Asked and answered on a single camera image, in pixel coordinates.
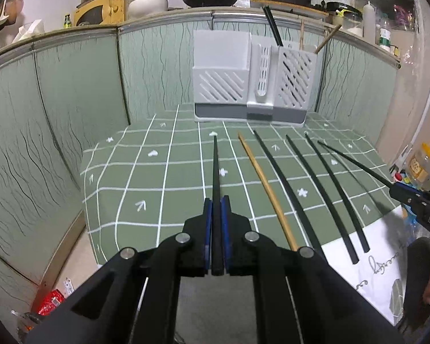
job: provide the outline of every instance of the metal screw head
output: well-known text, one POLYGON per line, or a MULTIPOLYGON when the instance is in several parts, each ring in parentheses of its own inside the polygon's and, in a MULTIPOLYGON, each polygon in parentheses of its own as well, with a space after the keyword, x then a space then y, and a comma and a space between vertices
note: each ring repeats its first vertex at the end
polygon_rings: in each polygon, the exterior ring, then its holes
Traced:
POLYGON ((249 242, 256 242, 259 239, 259 234, 257 232, 246 232, 244 238, 249 242))
POLYGON ((135 255, 135 251, 133 248, 123 248, 120 252, 120 256, 122 258, 124 258, 125 260, 127 259, 131 259, 132 257, 134 257, 135 255))
POLYGON ((188 242, 191 239, 188 233, 178 233, 175 236, 175 240, 181 244, 188 242))
POLYGON ((312 259, 314 257, 314 250, 310 247, 302 247, 299 249, 299 254, 306 259, 312 259))

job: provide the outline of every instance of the green patterned wall panel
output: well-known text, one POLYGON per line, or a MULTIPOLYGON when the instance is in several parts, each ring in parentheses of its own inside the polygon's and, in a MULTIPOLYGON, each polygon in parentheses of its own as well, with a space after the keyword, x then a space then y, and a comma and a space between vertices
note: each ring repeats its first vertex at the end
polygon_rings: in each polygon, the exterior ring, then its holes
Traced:
MULTIPOLYGON (((215 22, 215 30, 226 31, 241 31, 250 32, 252 35, 273 37, 271 28, 263 23, 244 23, 244 22, 215 22)), ((280 36, 283 41, 296 41, 299 42, 299 30, 294 28, 278 26, 280 36)), ((315 33, 304 32, 304 44, 318 46, 323 40, 323 37, 315 33)), ((321 50, 317 55, 317 67, 315 68, 314 85, 310 95, 309 110, 314 111, 317 102, 317 95, 319 93, 320 78, 322 73, 324 51, 321 50)))
POLYGON ((116 38, 94 38, 36 53, 49 121, 74 177, 83 150, 127 125, 116 38))
POLYGON ((40 282, 80 209, 25 56, 0 68, 0 256, 40 282))
POLYGON ((11 311, 30 311, 37 286, 12 271, 0 261, 0 320, 17 339, 17 317, 11 311))
POLYGON ((376 143, 387 117, 397 70, 346 42, 328 44, 318 112, 376 143))
POLYGON ((210 21, 175 23, 120 35, 131 122, 193 100, 193 30, 210 21))

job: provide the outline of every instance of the black chopstick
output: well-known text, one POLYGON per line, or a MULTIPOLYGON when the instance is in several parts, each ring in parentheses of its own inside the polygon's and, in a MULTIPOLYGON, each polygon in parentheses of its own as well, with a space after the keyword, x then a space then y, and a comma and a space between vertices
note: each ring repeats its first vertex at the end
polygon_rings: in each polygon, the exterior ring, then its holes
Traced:
POLYGON ((296 145, 293 143, 291 138, 286 135, 287 141, 292 147, 293 151, 295 152, 298 159, 301 161, 301 163, 304 165, 306 171, 309 173, 311 180, 314 181, 315 186, 317 187, 317 190, 320 192, 323 201, 327 205, 328 209, 330 210, 331 215, 333 216, 334 222, 336 224, 336 227, 339 230, 339 234, 341 234, 341 237, 343 238, 344 244, 347 248, 347 252, 349 252, 350 259, 352 260, 352 264, 356 264, 359 262, 357 253, 355 251, 355 248, 353 247, 352 241, 349 238, 349 233, 347 233, 347 229, 345 228, 343 221, 341 220, 341 217, 339 216, 339 213, 337 212, 336 208, 333 205, 333 202, 331 202, 330 197, 328 196, 328 193, 325 191, 322 183, 317 178, 317 175, 314 173, 314 170, 310 167, 309 163, 304 159, 304 156, 301 154, 301 152, 298 150, 296 145))
POLYGON ((280 169, 278 163, 266 147, 265 143, 257 133, 257 131, 254 129, 253 134, 255 134, 256 139, 258 140, 258 143, 261 145, 261 148, 263 149, 264 153, 268 157, 269 161, 272 164, 272 167, 274 168, 274 171, 277 173, 280 181, 282 182, 283 187, 285 188, 285 192, 287 193, 288 197, 290 198, 290 201, 293 204, 293 208, 296 211, 296 214, 298 218, 301 220, 301 223, 303 224, 304 230, 310 240, 310 243, 314 250, 325 260, 327 261, 327 258, 325 257, 325 254, 322 250, 322 245, 320 244, 319 239, 317 238, 317 235, 314 232, 314 229, 312 228, 312 225, 310 224, 309 218, 307 217, 306 213, 304 212, 304 209, 299 203, 298 198, 296 197, 295 193, 293 192, 293 189, 291 188, 290 184, 287 181, 287 178, 283 174, 282 170, 280 169))
POLYGON ((274 17, 272 16, 271 9, 269 6, 263 6, 263 11, 265 12, 266 19, 268 20, 269 27, 271 27, 272 35, 274 36, 275 43, 279 47, 283 47, 282 39, 280 38, 280 33, 275 24, 274 17))
POLYGON ((216 136, 214 136, 212 202, 212 275, 223 275, 225 267, 223 263, 223 248, 221 246, 221 194, 216 136))
POLYGON ((349 198, 347 197, 346 193, 344 192, 343 188, 341 187, 339 181, 336 179, 336 176, 334 175, 333 171, 331 170, 330 166, 328 165, 327 161, 323 159, 322 154, 320 153, 319 149, 314 145, 312 140, 309 138, 309 135, 307 133, 304 134, 304 136, 307 139, 307 142, 309 142, 309 145, 314 149, 315 153, 319 157, 320 161, 322 162, 323 166, 327 170, 328 174, 330 175, 331 180, 333 181, 334 186, 336 186, 337 192, 341 196, 341 199, 344 202, 344 205, 347 209, 347 212, 349 213, 350 219, 352 220, 353 227, 355 228, 355 231, 357 232, 357 235, 360 239, 361 246, 363 248, 363 251, 369 252, 370 246, 368 245, 368 240, 366 239, 365 233, 363 233, 363 229, 360 225, 360 221, 358 220, 358 216, 355 213, 349 198))
POLYGON ((323 143, 322 141, 317 141, 317 143, 319 143, 322 146, 325 146, 326 148, 330 149, 331 151, 334 151, 336 154, 342 156, 343 158, 347 159, 351 163, 354 163, 358 168, 361 168, 366 173, 372 175, 375 179, 377 179, 378 181, 382 182, 388 188, 392 187, 393 183, 391 183, 388 179, 386 179, 386 178, 382 177, 381 175, 377 174, 372 169, 370 169, 367 166, 359 163, 358 161, 356 161, 355 159, 351 158, 350 156, 345 155, 344 153, 340 152, 339 150, 336 150, 335 148, 332 148, 331 146, 328 146, 326 143, 323 143))

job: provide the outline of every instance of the green grid mat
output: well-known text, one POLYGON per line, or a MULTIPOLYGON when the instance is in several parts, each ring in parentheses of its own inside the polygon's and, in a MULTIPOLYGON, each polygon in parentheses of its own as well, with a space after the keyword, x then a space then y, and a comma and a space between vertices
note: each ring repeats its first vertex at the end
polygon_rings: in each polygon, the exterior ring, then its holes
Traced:
MULTIPOLYGON (((256 129, 290 182, 322 244, 340 238, 320 193, 290 146, 288 134, 327 190, 349 233, 349 214, 318 156, 304 138, 322 139, 364 165, 389 177, 369 141, 350 129, 309 113, 303 128, 258 122, 194 121, 192 104, 163 111, 100 141, 83 154, 87 229, 96 260, 103 264, 123 247, 145 250, 182 230, 186 219, 202 213, 212 196, 213 135, 217 134, 221 195, 229 195, 233 212, 250 219, 252 229, 288 247, 271 203, 237 133, 255 154, 285 211, 298 244, 308 245, 299 219, 278 176, 256 141, 256 129)), ((388 189, 354 164, 318 146, 367 226, 395 208, 388 189)))

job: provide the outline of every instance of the white dish drying rack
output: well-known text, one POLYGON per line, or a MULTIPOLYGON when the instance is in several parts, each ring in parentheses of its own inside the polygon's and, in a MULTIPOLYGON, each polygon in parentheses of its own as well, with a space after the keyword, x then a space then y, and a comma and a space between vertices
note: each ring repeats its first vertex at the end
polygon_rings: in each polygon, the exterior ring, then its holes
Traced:
POLYGON ((194 31, 196 120, 304 123, 314 82, 315 46, 248 32, 194 31))

